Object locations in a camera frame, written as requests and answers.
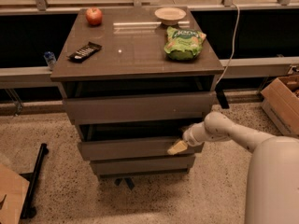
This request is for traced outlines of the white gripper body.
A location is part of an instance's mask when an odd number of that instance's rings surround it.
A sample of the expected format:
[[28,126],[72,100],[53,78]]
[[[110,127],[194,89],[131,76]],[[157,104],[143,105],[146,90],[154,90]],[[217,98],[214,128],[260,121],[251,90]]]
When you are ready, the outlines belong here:
[[200,145],[200,143],[194,138],[194,135],[192,134],[192,128],[187,129],[183,133],[182,139],[189,147],[197,147]]

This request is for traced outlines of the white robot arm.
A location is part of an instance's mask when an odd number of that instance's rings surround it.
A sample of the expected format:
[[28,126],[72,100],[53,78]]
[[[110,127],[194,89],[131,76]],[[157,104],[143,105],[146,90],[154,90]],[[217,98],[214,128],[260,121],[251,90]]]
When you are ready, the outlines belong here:
[[167,153],[227,140],[251,153],[244,224],[299,224],[299,139],[260,132],[211,112],[190,125]]

